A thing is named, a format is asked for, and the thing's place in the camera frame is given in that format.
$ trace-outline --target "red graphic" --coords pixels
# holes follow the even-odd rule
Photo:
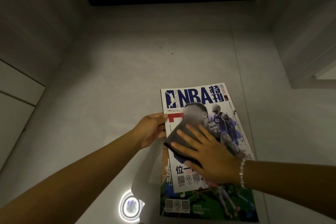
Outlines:
[[[183,112],[168,114],[169,122],[174,122],[174,118],[184,118]]]

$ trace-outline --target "blue logo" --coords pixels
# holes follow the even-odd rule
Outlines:
[[[165,92],[167,108],[176,108],[176,99],[173,90],[167,90]]]

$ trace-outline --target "tile floor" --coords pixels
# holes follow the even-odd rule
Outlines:
[[[336,164],[336,90],[289,87],[256,2],[98,8],[0,173],[0,206],[161,111],[159,89],[220,81],[259,160]],[[186,223],[159,217],[160,186],[149,176],[160,147],[139,152],[78,223],[122,223],[129,188],[146,203],[142,223]],[[265,198],[267,207],[256,192],[261,223],[335,223]]]

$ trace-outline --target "person's right hand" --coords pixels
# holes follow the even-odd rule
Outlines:
[[[207,180],[218,183],[238,184],[240,179],[239,168],[241,159],[234,157],[227,148],[217,142],[210,132],[208,132],[202,125],[199,125],[199,129],[206,137],[191,125],[186,125],[186,127],[196,136],[199,142],[183,133],[181,130],[177,130],[177,134],[197,151],[174,142],[172,142],[171,145],[183,154],[197,159],[202,167],[191,163],[188,160],[185,164]]]

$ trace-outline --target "person's left hand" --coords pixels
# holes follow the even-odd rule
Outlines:
[[[141,142],[141,149],[146,148],[152,142],[161,137],[166,137],[165,122],[168,114],[154,113],[143,117],[132,129],[132,132]]]

